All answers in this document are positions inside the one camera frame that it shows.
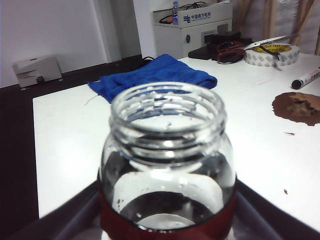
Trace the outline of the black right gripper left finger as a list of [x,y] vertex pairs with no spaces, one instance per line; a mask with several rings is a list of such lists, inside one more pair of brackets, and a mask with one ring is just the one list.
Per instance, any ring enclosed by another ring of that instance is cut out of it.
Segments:
[[98,183],[93,182],[61,207],[7,237],[8,240],[70,240],[99,215]]

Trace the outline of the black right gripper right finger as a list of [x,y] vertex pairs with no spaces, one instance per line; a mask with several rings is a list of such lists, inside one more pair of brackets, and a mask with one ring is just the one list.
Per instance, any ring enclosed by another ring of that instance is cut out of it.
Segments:
[[320,232],[276,207],[240,180],[235,215],[262,240],[318,240]]

